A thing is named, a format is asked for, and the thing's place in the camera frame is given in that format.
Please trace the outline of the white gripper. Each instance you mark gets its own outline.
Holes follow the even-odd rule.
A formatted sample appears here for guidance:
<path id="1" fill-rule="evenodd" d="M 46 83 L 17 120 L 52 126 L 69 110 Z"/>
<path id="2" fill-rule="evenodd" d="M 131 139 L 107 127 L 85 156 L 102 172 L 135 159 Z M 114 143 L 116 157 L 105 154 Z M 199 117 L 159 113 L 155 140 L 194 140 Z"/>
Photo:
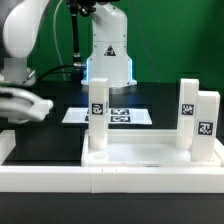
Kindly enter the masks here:
<path id="1" fill-rule="evenodd" d="M 51 100 L 43 99 L 27 90 L 0 87 L 0 117 L 10 123 L 41 122 L 53 107 Z"/>

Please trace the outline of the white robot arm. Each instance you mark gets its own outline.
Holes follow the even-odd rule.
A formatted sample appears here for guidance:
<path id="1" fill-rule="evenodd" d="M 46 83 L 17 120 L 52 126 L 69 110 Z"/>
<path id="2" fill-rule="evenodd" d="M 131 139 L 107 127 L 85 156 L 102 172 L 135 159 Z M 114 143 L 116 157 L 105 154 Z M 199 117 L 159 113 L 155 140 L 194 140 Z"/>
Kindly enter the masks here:
<path id="1" fill-rule="evenodd" d="M 84 69 L 87 85 L 92 78 L 107 78 L 111 88 L 134 85 L 132 60 L 127 54 L 127 17 L 115 7 L 119 0 L 61 0 L 72 17 L 73 66 Z M 0 0 L 0 117 L 11 123 L 40 122 L 53 102 L 26 91 L 35 83 L 27 67 L 43 19 L 53 0 Z M 80 61 L 77 16 L 92 18 L 93 50 Z"/>

